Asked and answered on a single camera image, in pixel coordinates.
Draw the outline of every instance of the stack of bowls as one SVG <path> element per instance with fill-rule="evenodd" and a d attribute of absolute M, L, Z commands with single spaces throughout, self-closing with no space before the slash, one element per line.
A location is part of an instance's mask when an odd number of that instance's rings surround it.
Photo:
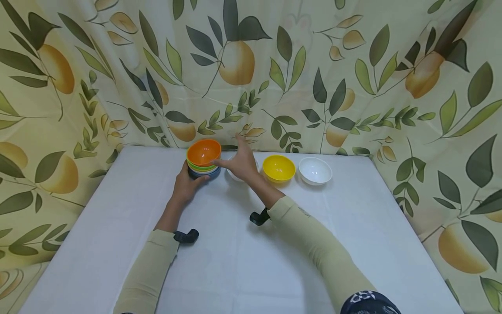
<path fill-rule="evenodd" d="M 221 145 L 212 139 L 195 142 L 187 150 L 188 173 L 194 179 L 208 175 L 216 178 L 221 168 L 211 164 L 211 161 L 221 156 Z"/>

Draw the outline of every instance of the yellow bowl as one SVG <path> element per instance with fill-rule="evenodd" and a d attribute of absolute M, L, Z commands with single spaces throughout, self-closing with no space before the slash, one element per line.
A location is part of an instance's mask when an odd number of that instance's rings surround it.
<path fill-rule="evenodd" d="M 283 183 L 295 175 L 296 167 L 289 158 L 282 155 L 272 155 L 263 161 L 263 172 L 270 181 Z"/>

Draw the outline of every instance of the floral curtain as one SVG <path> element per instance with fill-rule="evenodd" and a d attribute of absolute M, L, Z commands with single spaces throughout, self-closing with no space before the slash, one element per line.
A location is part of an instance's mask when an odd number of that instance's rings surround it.
<path fill-rule="evenodd" d="M 466 312 L 500 311 L 493 0 L 0 0 L 0 310 L 124 145 L 372 158 Z"/>

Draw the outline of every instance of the white bowl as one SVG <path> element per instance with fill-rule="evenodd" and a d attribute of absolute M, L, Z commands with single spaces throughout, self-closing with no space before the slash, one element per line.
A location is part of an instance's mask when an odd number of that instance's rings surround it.
<path fill-rule="evenodd" d="M 333 173 L 327 163 L 315 157 L 303 158 L 298 166 L 300 176 L 305 183 L 322 185 L 331 180 Z"/>
<path fill-rule="evenodd" d="M 260 166 L 258 166 L 258 161 L 257 161 L 256 159 L 255 159 L 255 163 L 256 163 L 256 170 L 258 170 L 258 171 L 259 171 L 259 170 L 260 170 Z M 228 174 L 229 174 L 229 175 L 232 177 L 232 179 L 234 179 L 235 181 L 237 181 L 237 182 L 244 182 L 244 181 L 242 181 L 241 179 L 237 178 L 237 177 L 236 177 L 236 176 L 232 173 L 232 171 L 230 171 L 230 170 L 228 170 L 228 169 L 227 169 L 226 171 L 228 171 Z"/>

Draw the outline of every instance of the orange bowl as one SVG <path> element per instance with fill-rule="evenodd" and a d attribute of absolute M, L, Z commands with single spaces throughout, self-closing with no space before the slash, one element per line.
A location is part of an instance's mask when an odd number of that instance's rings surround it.
<path fill-rule="evenodd" d="M 221 155 L 221 145 L 212 139 L 204 139 L 193 143 L 187 150 L 187 159 L 199 167 L 211 166 L 211 161 Z"/>

